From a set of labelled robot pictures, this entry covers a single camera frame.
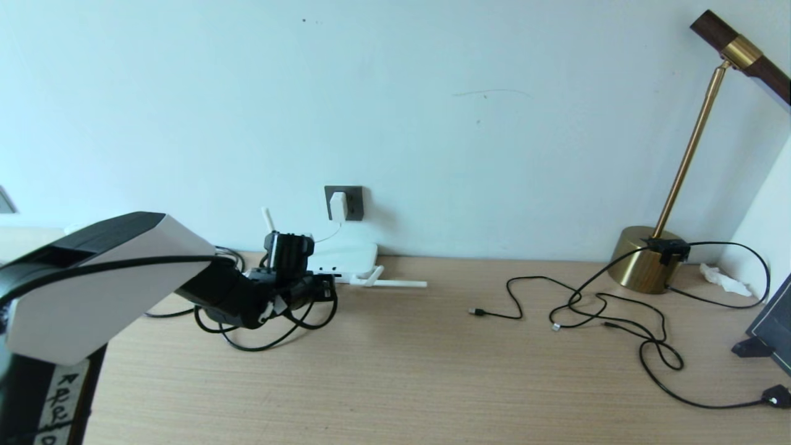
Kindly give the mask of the black adapter block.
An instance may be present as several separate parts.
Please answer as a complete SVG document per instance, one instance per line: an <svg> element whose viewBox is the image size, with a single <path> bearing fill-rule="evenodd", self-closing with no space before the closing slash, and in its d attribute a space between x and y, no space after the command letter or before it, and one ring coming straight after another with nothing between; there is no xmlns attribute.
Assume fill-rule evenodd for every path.
<svg viewBox="0 0 791 445"><path fill-rule="evenodd" d="M672 263L685 262L690 255L692 246L683 239L641 239L645 247L659 255L659 263L669 266Z"/></svg>

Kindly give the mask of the grey wall power socket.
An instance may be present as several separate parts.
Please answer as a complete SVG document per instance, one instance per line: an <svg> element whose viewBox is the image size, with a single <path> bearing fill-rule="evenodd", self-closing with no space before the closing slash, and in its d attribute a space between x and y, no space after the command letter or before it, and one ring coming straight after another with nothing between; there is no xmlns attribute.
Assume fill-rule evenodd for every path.
<svg viewBox="0 0 791 445"><path fill-rule="evenodd" d="M347 194L348 206L349 211L347 215L347 221L362 221L365 211L364 211L364 199L363 199L363 188L362 186L352 186L352 185L325 185L324 186L324 195L326 201L326 208L328 212L328 218L330 219L329 215L329 200L331 194L333 192L340 191L345 192Z"/></svg>

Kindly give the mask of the white router with antennas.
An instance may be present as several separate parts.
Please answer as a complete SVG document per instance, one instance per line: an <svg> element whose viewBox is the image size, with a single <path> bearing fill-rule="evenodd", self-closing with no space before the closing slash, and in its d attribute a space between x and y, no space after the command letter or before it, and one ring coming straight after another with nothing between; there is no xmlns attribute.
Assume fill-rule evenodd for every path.
<svg viewBox="0 0 791 445"><path fill-rule="evenodd" d="M426 281L382 279L384 266L376 264L378 245L328 245L322 239L313 246L313 253L303 260L306 271L334 276L334 282L356 287L426 288Z"/></svg>

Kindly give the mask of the beige upholstered furniture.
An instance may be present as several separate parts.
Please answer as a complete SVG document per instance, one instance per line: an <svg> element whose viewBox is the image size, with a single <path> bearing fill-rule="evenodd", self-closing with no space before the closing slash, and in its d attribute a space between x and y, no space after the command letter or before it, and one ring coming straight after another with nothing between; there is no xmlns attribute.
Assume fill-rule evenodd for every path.
<svg viewBox="0 0 791 445"><path fill-rule="evenodd" d="M0 226L0 264L11 262L65 235L62 229Z"/></svg>

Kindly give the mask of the crumpled white tissue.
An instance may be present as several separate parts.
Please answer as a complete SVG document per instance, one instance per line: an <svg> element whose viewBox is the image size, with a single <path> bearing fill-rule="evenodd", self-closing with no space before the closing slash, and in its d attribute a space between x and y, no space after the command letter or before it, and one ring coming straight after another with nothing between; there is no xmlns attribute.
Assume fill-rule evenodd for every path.
<svg viewBox="0 0 791 445"><path fill-rule="evenodd" d="M743 282L725 275L718 267L700 264L700 273L707 282L720 286L726 292L742 295L744 297L753 296L753 293Z"/></svg>

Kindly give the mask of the brass desk lamp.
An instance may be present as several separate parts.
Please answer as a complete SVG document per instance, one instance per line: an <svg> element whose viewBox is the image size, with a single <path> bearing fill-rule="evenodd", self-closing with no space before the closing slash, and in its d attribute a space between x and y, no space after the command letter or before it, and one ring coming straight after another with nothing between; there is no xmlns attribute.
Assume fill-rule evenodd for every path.
<svg viewBox="0 0 791 445"><path fill-rule="evenodd" d="M717 51L721 62L714 69L704 91L700 112L658 220L653 226L624 228L613 251L611 264L606 270L617 284L647 295L660 295L669 290L676 271L684 262L661 265L659 255L648 250L641 239L681 239L667 231L667 223L703 139L704 129L726 74L735 70L757 81L768 88L769 94L791 113L791 76L766 56L754 42L736 31L712 9L707 9L696 18L690 29Z"/></svg>

